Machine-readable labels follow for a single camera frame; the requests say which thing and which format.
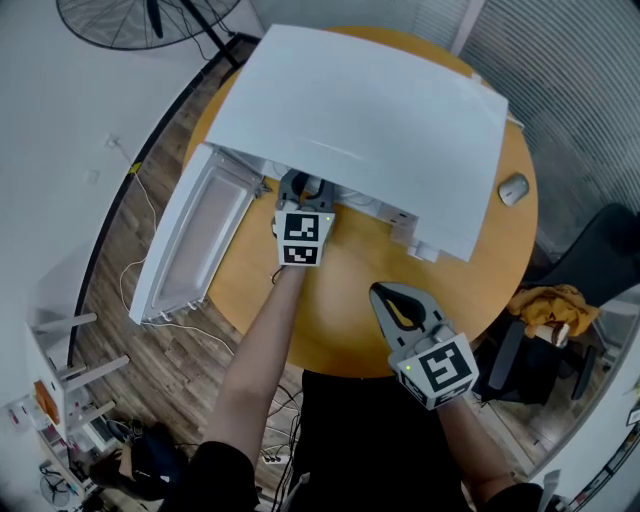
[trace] forearm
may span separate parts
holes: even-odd
[[[269,407],[291,343],[305,267],[285,267],[227,369],[205,433],[257,463]]]
[[[451,454],[476,505],[514,484],[507,461],[464,398],[438,409]]]

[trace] black shirt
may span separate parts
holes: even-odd
[[[395,382],[305,372],[301,432],[290,489],[292,512],[423,510],[468,512],[437,413]],[[520,484],[494,496],[486,512],[535,512],[541,488]],[[249,459],[205,443],[161,512],[250,511],[258,504]]]

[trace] yellow cloth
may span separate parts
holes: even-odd
[[[589,306],[582,294],[573,286],[539,286],[520,290],[507,304],[509,313],[519,316],[527,324],[525,334],[533,338],[536,327],[556,323],[569,324],[569,336],[578,336],[587,330],[600,313]]]

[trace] orange table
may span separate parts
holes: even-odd
[[[385,44],[471,76],[473,70],[446,50],[418,37],[370,27],[335,32]],[[204,141],[238,73],[216,93],[196,126],[185,156]],[[504,206],[497,192],[469,262],[446,254],[436,263],[419,261],[390,240],[390,226],[350,208],[336,206],[336,223],[322,266],[309,271],[296,319],[289,362],[345,377],[389,375],[389,350],[369,304],[376,281],[398,281],[431,293],[458,331],[473,340],[505,307],[526,269],[535,240],[538,193],[531,157],[520,128],[507,123],[495,187],[514,172],[531,191],[516,206]],[[273,190],[278,184],[269,180]],[[278,268],[271,219],[276,194],[254,201],[211,283],[209,297],[240,332],[255,318]]]

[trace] white mouse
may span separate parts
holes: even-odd
[[[513,206],[529,193],[529,182],[519,172],[507,178],[498,187],[500,199],[507,206]]]

